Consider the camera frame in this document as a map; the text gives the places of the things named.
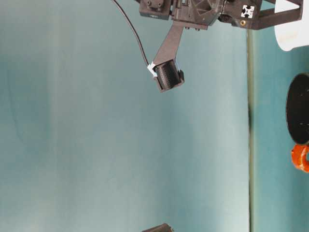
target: white object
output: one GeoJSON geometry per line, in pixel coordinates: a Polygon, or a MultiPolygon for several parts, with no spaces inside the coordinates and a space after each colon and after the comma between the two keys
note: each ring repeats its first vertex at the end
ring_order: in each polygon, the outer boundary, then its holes
{"type": "MultiPolygon", "coordinates": [[[[298,5],[286,0],[277,0],[275,12],[299,8],[298,5]]],[[[275,26],[277,42],[283,51],[309,45],[309,0],[304,0],[303,17],[299,21],[275,26]]]]}
{"type": "Polygon", "coordinates": [[[158,77],[158,74],[154,71],[155,66],[156,65],[153,62],[147,66],[147,69],[153,75],[153,78],[158,77]]]}

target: teal background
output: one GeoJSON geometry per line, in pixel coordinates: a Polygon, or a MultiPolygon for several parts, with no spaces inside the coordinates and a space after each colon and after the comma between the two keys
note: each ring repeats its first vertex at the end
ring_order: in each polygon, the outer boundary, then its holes
{"type": "Polygon", "coordinates": [[[251,228],[253,232],[308,231],[308,174],[291,162],[295,144],[286,126],[285,101],[293,78],[309,72],[309,47],[280,50],[273,28],[251,32],[249,44],[251,228]]]}
{"type": "MultiPolygon", "coordinates": [[[[151,60],[171,22],[120,3],[151,60]]],[[[248,231],[246,31],[185,31],[164,94],[111,1],[3,0],[0,34],[0,231],[248,231]]]]}

